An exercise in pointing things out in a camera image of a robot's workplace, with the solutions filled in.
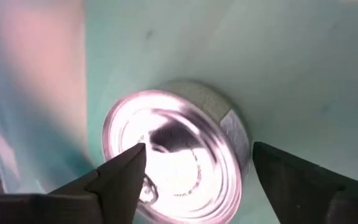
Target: tin can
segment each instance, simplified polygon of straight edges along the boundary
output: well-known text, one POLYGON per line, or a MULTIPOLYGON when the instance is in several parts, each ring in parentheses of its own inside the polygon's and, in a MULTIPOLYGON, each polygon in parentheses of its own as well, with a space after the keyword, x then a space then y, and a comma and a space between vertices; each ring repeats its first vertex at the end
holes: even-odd
POLYGON ((249 166, 246 129, 221 95, 193 82, 167 83, 119 100, 103 126, 111 159, 146 144, 138 212, 152 223, 227 223, 249 166))

